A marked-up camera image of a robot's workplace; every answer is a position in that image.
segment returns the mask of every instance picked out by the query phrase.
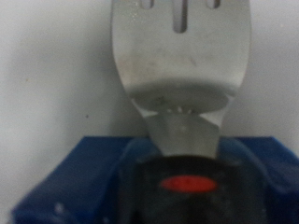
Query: red button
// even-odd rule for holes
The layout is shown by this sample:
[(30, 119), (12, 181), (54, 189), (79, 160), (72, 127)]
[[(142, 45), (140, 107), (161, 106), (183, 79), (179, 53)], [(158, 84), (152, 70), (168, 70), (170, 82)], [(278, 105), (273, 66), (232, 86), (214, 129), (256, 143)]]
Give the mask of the red button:
[(200, 175), (176, 175), (161, 182), (161, 187), (184, 193), (204, 193), (217, 188), (217, 183)]

